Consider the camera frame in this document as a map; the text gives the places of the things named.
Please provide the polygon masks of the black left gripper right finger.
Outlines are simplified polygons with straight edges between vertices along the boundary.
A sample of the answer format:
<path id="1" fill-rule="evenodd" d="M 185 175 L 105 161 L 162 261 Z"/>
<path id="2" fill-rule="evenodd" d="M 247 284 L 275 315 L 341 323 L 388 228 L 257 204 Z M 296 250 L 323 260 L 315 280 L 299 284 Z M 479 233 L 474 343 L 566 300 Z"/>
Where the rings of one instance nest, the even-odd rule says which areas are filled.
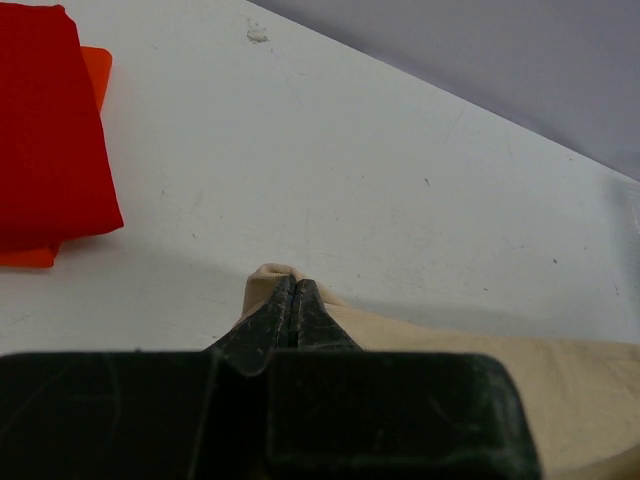
<path id="1" fill-rule="evenodd" d="M 318 285 L 301 280 L 292 304 L 292 347 L 303 351 L 362 351 L 325 308 Z"/>

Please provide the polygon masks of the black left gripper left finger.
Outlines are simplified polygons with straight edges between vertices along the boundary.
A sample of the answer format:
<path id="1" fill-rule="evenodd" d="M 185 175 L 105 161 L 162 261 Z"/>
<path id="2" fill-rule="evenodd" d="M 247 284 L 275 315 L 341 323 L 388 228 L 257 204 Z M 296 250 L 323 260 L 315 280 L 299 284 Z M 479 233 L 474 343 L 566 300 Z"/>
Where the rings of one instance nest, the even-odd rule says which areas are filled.
<path id="1" fill-rule="evenodd" d="M 254 313 L 240 320 L 229 332 L 206 348 L 244 376 L 259 374 L 269 353 L 287 348 L 296 279 L 284 276 Z"/>

